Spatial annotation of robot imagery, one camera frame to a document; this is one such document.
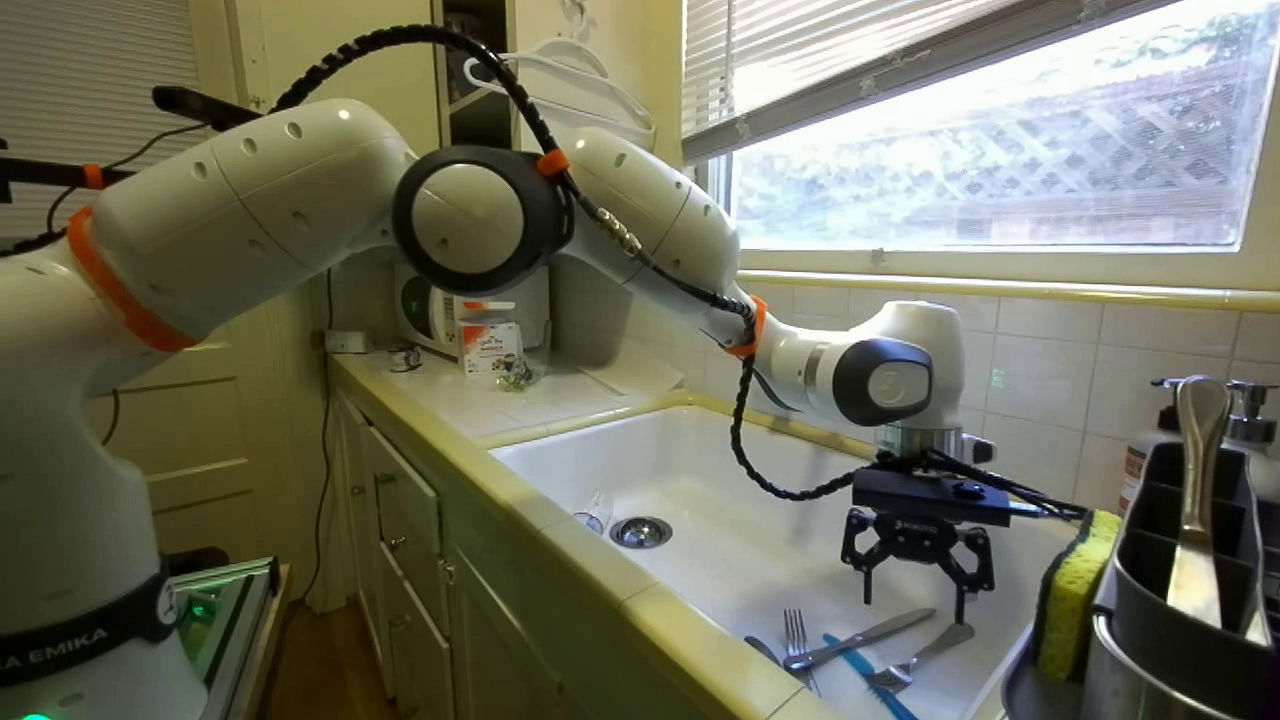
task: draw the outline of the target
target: window sill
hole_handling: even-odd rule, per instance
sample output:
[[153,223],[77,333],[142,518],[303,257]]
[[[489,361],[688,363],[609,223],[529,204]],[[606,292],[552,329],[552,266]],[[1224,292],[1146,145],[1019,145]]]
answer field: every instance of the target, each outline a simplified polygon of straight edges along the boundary
[[1248,289],[1062,283],[1062,280],[971,280],[971,277],[865,277],[865,273],[780,273],[780,266],[739,266],[739,280],[830,283],[830,289],[928,289],[928,292],[967,292],[967,295],[1051,295],[1051,299],[1107,299],[1107,303],[1280,312],[1280,292],[1248,292]]

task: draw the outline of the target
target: orange ring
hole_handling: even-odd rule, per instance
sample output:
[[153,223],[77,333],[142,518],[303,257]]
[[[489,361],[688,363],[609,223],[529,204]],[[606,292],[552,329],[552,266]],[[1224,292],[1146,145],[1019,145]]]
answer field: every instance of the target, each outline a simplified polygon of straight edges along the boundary
[[90,277],[90,283],[125,314],[125,324],[134,329],[134,335],[142,335],[145,344],[153,344],[158,351],[180,351],[194,338],[178,329],[169,329],[160,314],[153,314],[142,299],[129,295],[125,280],[104,262],[104,257],[95,253],[94,236],[90,236],[90,221],[94,212],[82,209],[69,223],[69,249],[82,262],[82,273]]
[[550,147],[550,151],[536,160],[536,173],[541,173],[545,180],[563,176],[563,173],[567,173],[563,147]]
[[83,176],[83,189],[110,189],[110,173],[102,163],[83,163],[82,176]]
[[763,335],[763,319],[767,319],[767,303],[759,295],[752,295],[752,344],[726,344],[728,356],[747,361],[759,349]]

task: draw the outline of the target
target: sponge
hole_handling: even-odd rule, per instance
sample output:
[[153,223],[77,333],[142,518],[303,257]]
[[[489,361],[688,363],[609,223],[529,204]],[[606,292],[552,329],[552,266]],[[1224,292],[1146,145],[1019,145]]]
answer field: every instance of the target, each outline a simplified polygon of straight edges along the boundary
[[1033,654],[1048,681],[1084,674],[1090,611],[1117,541],[1119,541],[1119,514],[1092,513],[1080,522],[1080,534],[1045,569]]

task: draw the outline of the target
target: window blind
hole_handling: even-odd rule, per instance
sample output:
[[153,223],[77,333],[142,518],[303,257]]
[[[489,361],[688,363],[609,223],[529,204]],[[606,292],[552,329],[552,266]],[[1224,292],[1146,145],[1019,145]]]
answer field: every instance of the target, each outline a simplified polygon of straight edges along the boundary
[[688,0],[684,160],[1101,29],[1167,0]]
[[[0,134],[7,157],[110,163],[149,134],[194,118],[153,105],[158,82],[198,82],[190,0],[6,0],[0,5]],[[129,169],[149,169],[190,145],[172,134]],[[43,231],[60,189],[11,184],[0,204],[0,243]],[[60,204],[69,221],[94,192]]]

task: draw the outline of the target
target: sink basin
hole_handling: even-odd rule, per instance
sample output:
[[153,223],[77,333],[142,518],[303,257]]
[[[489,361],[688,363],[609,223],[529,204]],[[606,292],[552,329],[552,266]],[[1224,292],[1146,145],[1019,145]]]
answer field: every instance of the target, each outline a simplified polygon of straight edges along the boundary
[[[855,456],[755,423],[744,426],[744,448],[780,489],[815,489],[859,464]],[[759,637],[780,647],[784,607],[804,607],[813,644],[824,632],[848,637],[905,607],[938,607],[928,623],[865,647],[865,654],[880,664],[907,654],[953,623],[957,586],[928,565],[880,565],[877,600],[865,604],[865,581],[839,565],[848,493],[813,505],[767,496],[732,460],[728,415],[719,413],[639,413],[504,443],[495,460],[728,637]],[[902,691],[918,717],[971,717],[967,704],[1033,623],[1042,570],[1067,534],[1067,528],[1051,522],[991,528],[997,591],[967,600],[977,638],[928,664],[918,683]],[[880,710],[880,701],[872,701],[839,661],[824,664],[813,686],[843,717]]]

